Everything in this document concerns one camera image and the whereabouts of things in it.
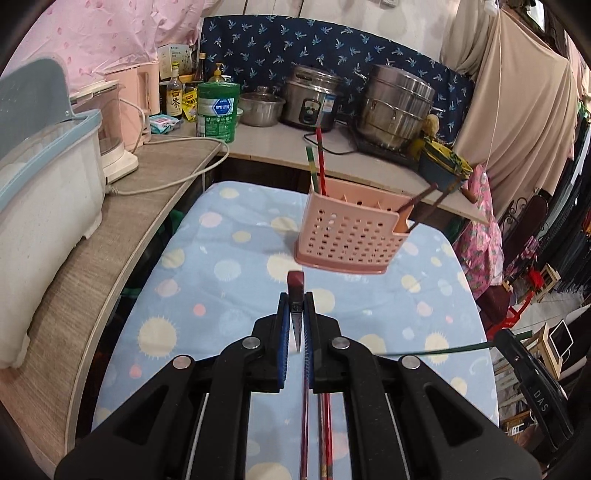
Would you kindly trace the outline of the white dish rack bin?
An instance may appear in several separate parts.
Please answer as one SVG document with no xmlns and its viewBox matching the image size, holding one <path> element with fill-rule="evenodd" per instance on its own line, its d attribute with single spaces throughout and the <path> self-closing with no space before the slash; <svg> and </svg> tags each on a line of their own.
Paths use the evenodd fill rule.
<svg viewBox="0 0 591 480">
<path fill-rule="evenodd" d="M 1 79 L 1 366 L 17 368 L 35 311 L 72 249 L 102 220 L 99 111 L 72 110 L 50 58 Z"/>
</svg>

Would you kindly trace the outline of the dark brown chopstick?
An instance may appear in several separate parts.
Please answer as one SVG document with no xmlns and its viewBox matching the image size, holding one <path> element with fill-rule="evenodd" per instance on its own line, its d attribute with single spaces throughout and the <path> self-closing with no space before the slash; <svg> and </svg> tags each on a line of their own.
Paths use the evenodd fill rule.
<svg viewBox="0 0 591 480">
<path fill-rule="evenodd" d="M 414 223 L 408 227 L 407 233 L 410 234 L 415 228 L 417 228 L 421 223 L 424 223 L 431 214 L 433 214 L 438 207 L 443 203 L 444 200 L 447 199 L 452 193 L 454 193 L 460 186 L 462 181 L 456 180 L 445 192 L 443 192 L 440 197 L 435 201 L 435 203 L 425 209 L 414 221 Z"/>
</svg>

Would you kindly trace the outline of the silver rice cooker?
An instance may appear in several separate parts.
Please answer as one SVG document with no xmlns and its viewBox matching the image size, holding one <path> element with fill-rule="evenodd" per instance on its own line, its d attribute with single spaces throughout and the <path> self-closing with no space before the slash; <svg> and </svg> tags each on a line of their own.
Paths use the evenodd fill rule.
<svg viewBox="0 0 591 480">
<path fill-rule="evenodd" d="M 280 121 L 304 130 L 332 130 L 341 101 L 342 78 L 324 70 L 297 65 L 283 86 Z"/>
</svg>

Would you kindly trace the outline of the pink perforated utensil basket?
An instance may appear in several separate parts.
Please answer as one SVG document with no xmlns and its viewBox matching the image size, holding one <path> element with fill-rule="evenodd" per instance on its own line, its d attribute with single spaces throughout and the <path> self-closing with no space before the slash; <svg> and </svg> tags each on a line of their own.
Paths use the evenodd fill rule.
<svg viewBox="0 0 591 480">
<path fill-rule="evenodd" d="M 298 264 L 346 274 L 383 274 L 408 238 L 408 196 L 340 179 L 308 193 L 294 244 Z"/>
</svg>

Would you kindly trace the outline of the red plastic stool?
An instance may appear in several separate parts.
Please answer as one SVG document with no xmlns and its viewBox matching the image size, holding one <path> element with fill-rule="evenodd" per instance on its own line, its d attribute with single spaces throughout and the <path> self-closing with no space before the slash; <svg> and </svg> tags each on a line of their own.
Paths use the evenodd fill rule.
<svg viewBox="0 0 591 480">
<path fill-rule="evenodd" d="M 489 286 L 476 300 L 487 339 L 492 341 L 503 328 L 513 327 L 543 287 L 541 273 L 530 268 L 512 283 Z"/>
</svg>

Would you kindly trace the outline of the steel bowl with lid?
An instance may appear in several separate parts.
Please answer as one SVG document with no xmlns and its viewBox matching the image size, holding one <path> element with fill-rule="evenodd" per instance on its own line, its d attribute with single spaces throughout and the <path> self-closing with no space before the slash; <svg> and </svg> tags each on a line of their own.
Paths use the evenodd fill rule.
<svg viewBox="0 0 591 480">
<path fill-rule="evenodd" d="M 238 107 L 242 109 L 240 121 L 252 127 L 273 127 L 280 121 L 286 101 L 270 93 L 269 88 L 259 86 L 253 92 L 242 93 Z"/>
</svg>

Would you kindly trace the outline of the green tin can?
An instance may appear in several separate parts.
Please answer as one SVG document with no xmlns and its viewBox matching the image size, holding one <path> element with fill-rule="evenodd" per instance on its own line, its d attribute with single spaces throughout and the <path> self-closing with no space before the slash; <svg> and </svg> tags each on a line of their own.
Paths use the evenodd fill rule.
<svg viewBox="0 0 591 480">
<path fill-rule="evenodd" d="M 240 86 L 230 82 L 204 82 L 197 89 L 197 136 L 226 144 L 235 140 Z"/>
</svg>

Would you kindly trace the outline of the soy sauce bottle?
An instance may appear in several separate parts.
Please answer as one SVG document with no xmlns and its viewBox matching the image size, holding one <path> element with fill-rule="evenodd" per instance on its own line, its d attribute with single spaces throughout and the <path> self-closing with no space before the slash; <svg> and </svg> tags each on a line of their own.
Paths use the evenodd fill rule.
<svg viewBox="0 0 591 480">
<path fill-rule="evenodd" d="M 166 114 L 180 119 L 182 117 L 183 84 L 179 79 L 179 63 L 171 65 L 171 77 L 166 85 Z"/>
</svg>

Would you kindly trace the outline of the green chopstick gold band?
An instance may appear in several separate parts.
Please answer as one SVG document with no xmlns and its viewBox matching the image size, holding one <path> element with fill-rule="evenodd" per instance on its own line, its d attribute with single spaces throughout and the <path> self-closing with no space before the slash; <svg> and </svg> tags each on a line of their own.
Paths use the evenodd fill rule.
<svg viewBox="0 0 591 480">
<path fill-rule="evenodd" d="M 314 151 L 312 151 L 311 146 L 305 146 L 305 152 L 307 153 L 308 169 L 310 170 L 310 173 L 311 173 L 312 187 L 314 188 L 315 193 L 318 193 L 318 194 L 322 193 L 321 186 L 320 186 L 320 180 L 318 179 L 318 169 L 317 169 L 317 165 L 315 165 Z"/>
</svg>

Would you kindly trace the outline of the navy leaf-print backsplash cloth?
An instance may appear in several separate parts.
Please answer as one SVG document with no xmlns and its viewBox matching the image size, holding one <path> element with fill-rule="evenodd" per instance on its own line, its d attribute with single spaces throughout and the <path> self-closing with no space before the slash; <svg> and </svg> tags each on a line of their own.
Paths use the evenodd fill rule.
<svg viewBox="0 0 591 480">
<path fill-rule="evenodd" d="M 403 69 L 435 90 L 434 111 L 440 120 L 438 137 L 452 143 L 464 123 L 474 83 L 438 61 L 405 45 L 352 27 L 276 15 L 228 15 L 204 19 L 200 47 L 208 67 L 217 63 L 223 73 L 252 91 L 283 90 L 297 65 L 315 67 L 342 79 L 338 114 L 351 118 L 363 96 L 363 75 L 370 67 Z"/>
</svg>

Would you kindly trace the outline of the beige hanging curtain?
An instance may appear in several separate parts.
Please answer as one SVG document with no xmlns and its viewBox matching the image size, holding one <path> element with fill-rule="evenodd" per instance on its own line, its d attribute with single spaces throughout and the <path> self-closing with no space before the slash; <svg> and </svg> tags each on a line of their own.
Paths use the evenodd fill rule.
<svg viewBox="0 0 591 480">
<path fill-rule="evenodd" d="M 484 166 L 496 214 L 519 197 L 553 193 L 575 141 L 578 98 L 570 62 L 513 13 L 462 1 L 441 52 L 476 82 L 455 150 Z"/>
</svg>

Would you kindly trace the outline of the bright red chopstick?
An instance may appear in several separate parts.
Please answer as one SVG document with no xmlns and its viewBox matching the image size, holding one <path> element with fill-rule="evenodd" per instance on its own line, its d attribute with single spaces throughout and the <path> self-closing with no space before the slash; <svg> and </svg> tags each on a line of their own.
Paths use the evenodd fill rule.
<svg viewBox="0 0 591 480">
<path fill-rule="evenodd" d="M 315 129 L 315 138 L 317 139 L 318 148 L 318 176 L 320 177 L 320 186 L 322 195 L 327 195 L 327 184 L 325 183 L 325 151 L 324 144 L 322 144 L 322 129 L 318 127 Z"/>
</svg>

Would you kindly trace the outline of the pink floral garment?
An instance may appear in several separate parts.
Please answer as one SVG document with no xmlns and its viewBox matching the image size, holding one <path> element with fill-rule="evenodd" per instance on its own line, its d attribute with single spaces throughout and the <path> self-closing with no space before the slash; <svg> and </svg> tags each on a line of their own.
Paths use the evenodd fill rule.
<svg viewBox="0 0 591 480">
<path fill-rule="evenodd" d="M 490 286 L 502 284 L 504 253 L 502 232 L 494 213 L 491 187 L 483 165 L 474 168 L 468 180 L 468 191 L 476 196 L 476 207 L 484 214 L 485 222 L 469 222 L 453 248 L 466 277 L 466 287 L 478 300 Z"/>
</svg>

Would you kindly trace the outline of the dark burgundy chopstick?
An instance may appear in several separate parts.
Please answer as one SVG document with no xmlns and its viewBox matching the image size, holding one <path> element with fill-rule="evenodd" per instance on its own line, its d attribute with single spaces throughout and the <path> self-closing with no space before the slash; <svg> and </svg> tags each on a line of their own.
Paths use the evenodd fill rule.
<svg viewBox="0 0 591 480">
<path fill-rule="evenodd" d="M 436 183 L 432 183 L 426 190 L 421 192 L 420 194 L 414 196 L 409 201 L 407 201 L 404 205 L 402 205 L 397 212 L 402 214 L 404 211 L 414 207 L 417 203 L 420 203 L 424 198 L 429 196 L 431 193 L 438 189 L 438 185 Z"/>
</svg>

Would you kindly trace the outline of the stainless steel steamer pot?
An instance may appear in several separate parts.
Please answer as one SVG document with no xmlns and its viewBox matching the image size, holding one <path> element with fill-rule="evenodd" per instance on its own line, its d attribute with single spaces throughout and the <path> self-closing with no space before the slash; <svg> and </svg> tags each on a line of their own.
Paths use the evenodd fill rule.
<svg viewBox="0 0 591 480">
<path fill-rule="evenodd" d="M 418 137 L 431 111 L 435 89 L 406 70 L 375 64 L 364 77 L 356 128 L 368 141 L 401 150 Z"/>
</svg>

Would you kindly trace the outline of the wooden side counter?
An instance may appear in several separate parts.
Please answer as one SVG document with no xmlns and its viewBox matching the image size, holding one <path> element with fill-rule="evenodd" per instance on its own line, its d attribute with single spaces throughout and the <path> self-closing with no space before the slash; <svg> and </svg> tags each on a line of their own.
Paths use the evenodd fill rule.
<svg viewBox="0 0 591 480">
<path fill-rule="evenodd" d="M 47 475 L 74 447 L 85 382 L 116 301 L 146 246 L 202 169 L 215 141 L 150 144 L 105 198 L 102 221 L 70 253 L 37 308 L 18 369 L 1 373 L 1 402 Z"/>
</svg>

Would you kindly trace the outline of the pink electric kettle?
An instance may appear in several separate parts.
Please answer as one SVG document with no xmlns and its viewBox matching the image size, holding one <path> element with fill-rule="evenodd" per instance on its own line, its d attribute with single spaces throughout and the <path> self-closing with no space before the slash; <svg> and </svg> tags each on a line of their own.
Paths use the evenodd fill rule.
<svg viewBox="0 0 591 480">
<path fill-rule="evenodd" d="M 139 107 L 146 117 L 160 112 L 159 70 L 157 62 L 118 66 L 105 73 L 106 80 L 117 80 L 121 86 L 120 121 L 122 138 L 127 150 L 137 140 L 139 127 L 144 126 L 138 110 L 125 101 Z"/>
</svg>

